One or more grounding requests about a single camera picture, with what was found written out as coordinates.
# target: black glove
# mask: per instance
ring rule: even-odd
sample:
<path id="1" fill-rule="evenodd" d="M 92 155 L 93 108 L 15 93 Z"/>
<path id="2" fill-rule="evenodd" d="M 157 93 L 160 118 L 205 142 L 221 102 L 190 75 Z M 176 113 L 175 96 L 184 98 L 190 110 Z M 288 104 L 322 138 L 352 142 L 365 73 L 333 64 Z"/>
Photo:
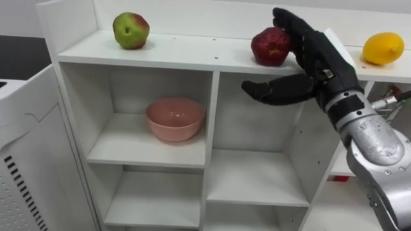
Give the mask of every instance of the black glove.
<path id="1" fill-rule="evenodd" d="M 244 81 L 242 89 L 253 99 L 269 105 L 289 105 L 316 97 L 320 108 L 338 93 L 360 90 L 354 68 L 328 38 L 298 16 L 273 9 L 273 24 L 290 35 L 292 52 L 304 73 L 274 79 L 268 83 Z"/>

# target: robotic hand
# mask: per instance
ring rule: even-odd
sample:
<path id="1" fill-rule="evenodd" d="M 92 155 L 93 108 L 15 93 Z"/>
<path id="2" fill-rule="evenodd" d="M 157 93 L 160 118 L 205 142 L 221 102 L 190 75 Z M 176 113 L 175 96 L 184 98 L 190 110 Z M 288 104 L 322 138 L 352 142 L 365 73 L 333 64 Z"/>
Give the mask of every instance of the robotic hand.
<path id="1" fill-rule="evenodd" d="M 411 143 L 374 110 L 389 102 L 367 101 L 354 67 L 325 34 L 287 10 L 274 8 L 273 14 L 274 25 L 290 34 L 304 73 L 268 83 L 245 81 L 242 89 L 269 105 L 315 98 L 340 134 L 348 165 L 364 183 L 384 231 L 411 231 Z"/>

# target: white shelf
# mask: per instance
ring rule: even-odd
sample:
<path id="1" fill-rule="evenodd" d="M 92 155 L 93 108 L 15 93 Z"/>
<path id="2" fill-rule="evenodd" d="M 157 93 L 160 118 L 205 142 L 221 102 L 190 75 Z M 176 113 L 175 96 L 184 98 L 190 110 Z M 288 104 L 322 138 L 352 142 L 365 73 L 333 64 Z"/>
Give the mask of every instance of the white shelf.
<path id="1" fill-rule="evenodd" d="M 361 47 L 346 47 L 356 61 L 358 77 L 367 81 L 411 83 L 411 51 L 395 63 L 376 67 L 360 61 Z M 250 40 L 150 34 L 137 51 L 121 49 L 112 31 L 99 30 L 58 55 L 60 62 L 127 65 L 254 74 L 294 74 L 300 71 L 290 54 L 282 67 L 263 67 L 254 61 Z"/>
<path id="2" fill-rule="evenodd" d="M 327 182 L 304 231 L 380 231 L 365 189 L 354 182 Z"/>
<path id="3" fill-rule="evenodd" d="M 124 172 L 106 225 L 198 228 L 202 177 Z"/>
<path id="4" fill-rule="evenodd" d="M 337 160 L 331 169 L 330 175 L 333 176 L 355 176 L 350 170 L 347 164 L 347 150 L 344 145 L 340 142 L 335 150 L 336 155 L 338 155 Z"/>
<path id="5" fill-rule="evenodd" d="M 274 215 L 270 206 L 210 204 L 204 230 L 280 231 Z"/>
<path id="6" fill-rule="evenodd" d="M 204 167 L 204 133 L 180 143 L 157 139 L 145 115 L 114 114 L 91 150 L 87 161 L 166 167 Z"/>
<path id="7" fill-rule="evenodd" d="M 281 153 L 214 150 L 208 201 L 308 206 L 300 181 Z"/>

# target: lemon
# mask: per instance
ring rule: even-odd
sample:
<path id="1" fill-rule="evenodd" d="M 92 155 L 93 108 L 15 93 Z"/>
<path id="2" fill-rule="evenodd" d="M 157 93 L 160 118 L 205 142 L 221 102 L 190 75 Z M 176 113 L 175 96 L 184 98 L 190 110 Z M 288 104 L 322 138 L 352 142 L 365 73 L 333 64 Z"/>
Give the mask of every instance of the lemon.
<path id="1" fill-rule="evenodd" d="M 379 33 L 368 38 L 362 55 L 370 63 L 385 65 L 397 60 L 404 52 L 404 41 L 396 33 Z"/>

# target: bowl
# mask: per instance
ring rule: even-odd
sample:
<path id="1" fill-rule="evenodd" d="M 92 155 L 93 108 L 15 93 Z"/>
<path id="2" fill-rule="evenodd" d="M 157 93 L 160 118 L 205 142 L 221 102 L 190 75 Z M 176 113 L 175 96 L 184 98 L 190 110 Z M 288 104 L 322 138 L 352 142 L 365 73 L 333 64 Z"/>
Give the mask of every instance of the bowl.
<path id="1" fill-rule="evenodd" d="M 185 141 L 194 136 L 205 114 L 199 103 L 186 98 L 159 99 L 146 109 L 151 131 L 159 139 L 170 142 Z"/>

